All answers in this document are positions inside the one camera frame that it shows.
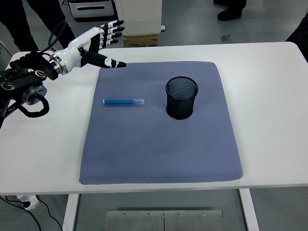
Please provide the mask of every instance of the metal plate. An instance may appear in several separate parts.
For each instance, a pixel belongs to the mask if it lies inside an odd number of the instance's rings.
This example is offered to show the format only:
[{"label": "metal plate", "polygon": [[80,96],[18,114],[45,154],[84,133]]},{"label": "metal plate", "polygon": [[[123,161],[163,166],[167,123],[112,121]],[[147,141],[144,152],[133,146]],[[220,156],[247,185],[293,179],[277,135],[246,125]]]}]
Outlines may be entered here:
[{"label": "metal plate", "polygon": [[105,231],[163,230],[163,211],[107,211]]},{"label": "metal plate", "polygon": [[223,231],[221,210],[165,211],[165,231]]},{"label": "metal plate", "polygon": [[221,210],[107,211],[105,231],[223,231]]},{"label": "metal plate", "polygon": [[223,43],[225,42],[233,42],[231,35],[220,35],[220,39]]}]

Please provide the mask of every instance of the black trousers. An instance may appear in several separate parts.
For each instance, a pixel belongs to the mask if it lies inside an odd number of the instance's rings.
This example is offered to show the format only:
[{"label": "black trousers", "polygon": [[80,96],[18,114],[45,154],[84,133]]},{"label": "black trousers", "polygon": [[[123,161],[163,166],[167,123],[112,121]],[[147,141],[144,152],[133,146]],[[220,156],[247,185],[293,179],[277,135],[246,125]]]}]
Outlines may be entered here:
[{"label": "black trousers", "polygon": [[[58,0],[27,0],[27,2],[50,32],[59,22],[65,20]],[[20,51],[39,51],[30,32],[22,0],[0,0],[0,22],[9,30]],[[55,32],[55,36],[59,34],[60,30],[61,26]],[[66,25],[59,42],[63,48],[66,48],[74,38],[72,29]]]},{"label": "black trousers", "polygon": [[308,62],[308,14],[286,41],[295,43]]}]

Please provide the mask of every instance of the person's leg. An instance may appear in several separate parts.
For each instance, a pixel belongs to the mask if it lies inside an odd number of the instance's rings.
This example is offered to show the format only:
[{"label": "person's leg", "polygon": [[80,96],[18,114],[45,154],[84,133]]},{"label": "person's leg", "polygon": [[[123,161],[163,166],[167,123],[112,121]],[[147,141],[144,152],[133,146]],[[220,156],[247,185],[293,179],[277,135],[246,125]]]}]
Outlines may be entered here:
[{"label": "person's leg", "polygon": [[218,19],[221,21],[228,21],[233,18],[242,16],[242,10],[246,6],[246,0],[230,0],[229,7],[218,14]]},{"label": "person's leg", "polygon": [[20,51],[38,51],[21,0],[0,0],[0,21],[9,30]]},{"label": "person's leg", "polygon": [[286,41],[295,43],[308,62],[308,14]]},{"label": "person's leg", "polygon": [[[27,0],[30,7],[38,14],[45,26],[50,32],[58,25],[59,22],[65,20],[65,15],[61,10],[61,6],[58,0]],[[56,32],[57,36],[61,30],[60,26]],[[75,39],[75,35],[69,25],[66,25],[62,35],[59,37],[59,42],[63,48],[66,48],[68,44]]]}]

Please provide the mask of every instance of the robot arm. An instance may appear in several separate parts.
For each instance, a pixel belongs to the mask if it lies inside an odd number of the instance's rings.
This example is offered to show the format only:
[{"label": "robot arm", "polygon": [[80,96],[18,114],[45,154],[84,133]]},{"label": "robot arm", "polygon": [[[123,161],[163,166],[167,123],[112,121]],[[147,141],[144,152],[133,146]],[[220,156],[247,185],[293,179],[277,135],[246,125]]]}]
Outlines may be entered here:
[{"label": "robot arm", "polygon": [[114,38],[121,36],[119,31],[124,29],[120,27],[121,24],[123,21],[116,20],[100,27],[93,27],[71,41],[66,49],[54,52],[50,56],[51,64],[62,75],[67,74],[74,67],[82,67],[86,63],[103,68],[126,66],[123,62],[98,54],[99,50],[118,42]]},{"label": "robot arm", "polygon": [[[48,113],[48,101],[44,98],[47,89],[43,86],[46,78],[55,80],[59,74],[65,75],[74,67],[86,63],[103,68],[125,67],[126,64],[104,55],[99,50],[118,42],[120,25],[123,21],[112,21],[100,27],[94,27],[71,41],[66,49],[55,51],[49,60],[42,52],[33,51],[19,60],[10,62],[11,68],[0,72],[0,128],[6,117],[19,109],[27,117],[40,117]],[[28,112],[22,105],[43,103],[40,112]]]}]

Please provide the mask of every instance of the white robotic hand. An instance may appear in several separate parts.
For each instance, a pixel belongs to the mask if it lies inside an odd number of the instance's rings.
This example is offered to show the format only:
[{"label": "white robotic hand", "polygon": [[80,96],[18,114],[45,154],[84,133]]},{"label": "white robotic hand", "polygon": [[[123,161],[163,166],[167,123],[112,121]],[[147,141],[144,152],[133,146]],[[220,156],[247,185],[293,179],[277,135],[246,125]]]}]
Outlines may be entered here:
[{"label": "white robotic hand", "polygon": [[121,24],[123,21],[116,20],[100,27],[93,27],[71,41],[66,49],[54,52],[50,56],[50,63],[58,74],[62,75],[87,63],[103,68],[126,66],[123,62],[98,54],[99,50],[118,42],[114,38],[122,35],[120,31],[124,30],[124,27],[121,27]]}]

